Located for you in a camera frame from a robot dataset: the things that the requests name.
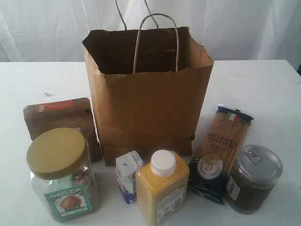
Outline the small paper scrap on table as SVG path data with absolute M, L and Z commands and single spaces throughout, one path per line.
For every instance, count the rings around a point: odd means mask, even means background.
M 44 94 L 45 94 L 45 96 L 47 96 L 47 97 L 51 97 L 51 96 L 53 96 L 53 94 L 51 94 L 51 93 L 48 93 L 48 92 L 45 92 Z

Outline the small white blue carton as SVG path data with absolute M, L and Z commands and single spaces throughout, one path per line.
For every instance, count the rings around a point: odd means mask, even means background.
M 128 152 L 116 158 L 117 183 L 127 204 L 136 200 L 135 174 L 143 164 L 143 160 L 136 151 Z

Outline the clear nut jar yellow lid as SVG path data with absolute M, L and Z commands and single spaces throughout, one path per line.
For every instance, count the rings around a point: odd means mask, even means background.
M 89 145 L 72 128 L 56 128 L 38 135 L 26 153 L 31 186 L 58 221 L 91 213 L 98 189 Z

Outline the brown kraft standup pouch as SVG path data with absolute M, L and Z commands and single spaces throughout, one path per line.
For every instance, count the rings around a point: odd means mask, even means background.
M 51 129 L 77 129 L 88 142 L 91 161 L 98 162 L 102 159 L 90 100 L 87 97 L 28 105 L 23 109 L 23 114 L 31 140 Z

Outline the brown paper bag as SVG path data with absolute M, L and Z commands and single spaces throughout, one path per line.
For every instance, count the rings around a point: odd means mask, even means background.
M 92 30 L 82 45 L 106 165 L 130 151 L 191 155 L 214 61 L 190 29 Z

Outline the yellow grain bottle white cap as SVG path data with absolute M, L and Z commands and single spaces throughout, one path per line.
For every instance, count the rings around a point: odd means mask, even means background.
M 182 206 L 190 169 L 175 152 L 161 149 L 135 174 L 138 208 L 150 226 L 157 226 Z

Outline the spaghetti packet dark blue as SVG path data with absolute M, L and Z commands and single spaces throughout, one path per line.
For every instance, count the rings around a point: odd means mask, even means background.
M 211 126 L 189 163 L 188 188 L 215 203 L 224 203 L 230 170 L 253 119 L 239 109 L 218 105 Z

